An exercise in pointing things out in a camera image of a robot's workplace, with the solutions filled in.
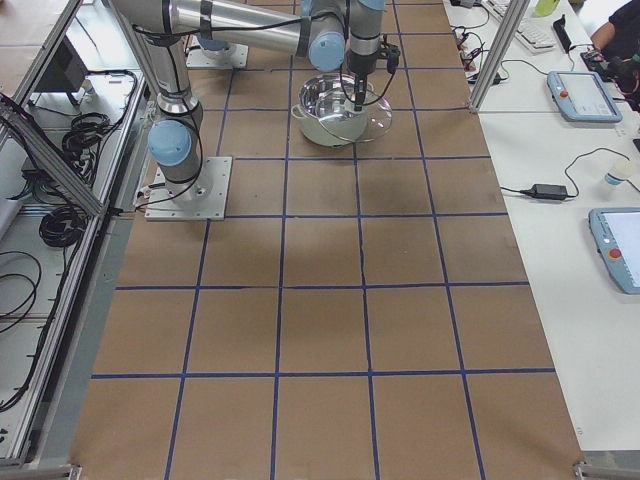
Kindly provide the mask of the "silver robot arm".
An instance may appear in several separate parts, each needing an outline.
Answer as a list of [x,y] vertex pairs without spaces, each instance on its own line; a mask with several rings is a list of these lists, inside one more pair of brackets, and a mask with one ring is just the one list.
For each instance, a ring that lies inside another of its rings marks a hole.
[[362,110],[367,77],[380,52],[382,1],[304,1],[296,54],[316,70],[331,72],[344,65],[354,79],[354,110]]
[[113,6],[145,42],[158,83],[159,117],[147,144],[164,176],[166,206],[199,206],[214,187],[201,144],[203,108],[184,58],[185,37],[281,51],[330,71],[342,63],[350,33],[341,1],[311,3],[301,15],[234,1],[116,1]]

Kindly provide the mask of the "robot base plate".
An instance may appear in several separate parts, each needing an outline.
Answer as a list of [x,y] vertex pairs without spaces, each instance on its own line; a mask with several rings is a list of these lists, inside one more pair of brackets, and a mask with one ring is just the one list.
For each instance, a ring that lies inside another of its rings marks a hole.
[[151,190],[145,218],[148,221],[223,220],[231,170],[231,157],[207,157],[196,182],[177,196],[178,186],[167,183],[157,167],[154,182],[163,183],[163,186]]

